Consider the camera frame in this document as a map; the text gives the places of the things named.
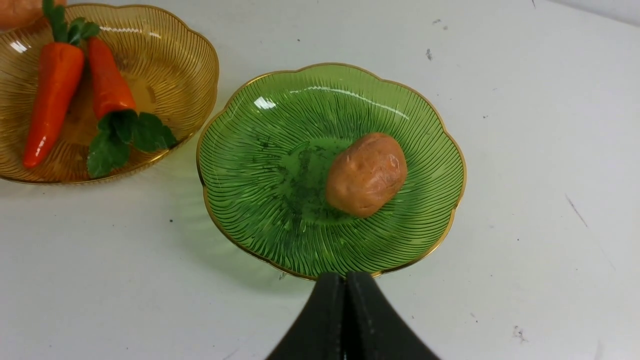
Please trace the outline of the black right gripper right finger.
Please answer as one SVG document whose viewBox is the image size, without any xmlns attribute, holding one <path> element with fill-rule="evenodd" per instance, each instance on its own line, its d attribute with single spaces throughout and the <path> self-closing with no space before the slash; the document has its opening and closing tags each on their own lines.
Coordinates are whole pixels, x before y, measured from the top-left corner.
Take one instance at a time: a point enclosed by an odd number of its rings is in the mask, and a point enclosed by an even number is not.
<svg viewBox="0 0 640 360">
<path fill-rule="evenodd" d="M 347 360 L 438 360 L 366 272 L 346 276 Z"/>
</svg>

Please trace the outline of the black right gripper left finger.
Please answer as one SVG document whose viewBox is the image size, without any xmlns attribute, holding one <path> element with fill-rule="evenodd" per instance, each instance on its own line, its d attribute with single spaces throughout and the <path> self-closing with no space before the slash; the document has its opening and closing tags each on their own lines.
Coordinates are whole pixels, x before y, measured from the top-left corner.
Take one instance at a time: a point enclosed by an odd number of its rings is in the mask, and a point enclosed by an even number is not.
<svg viewBox="0 0 640 360">
<path fill-rule="evenodd" d="M 345 281 L 324 273 L 315 282 L 305 306 L 268 355 L 269 360 L 342 360 Z"/>
</svg>

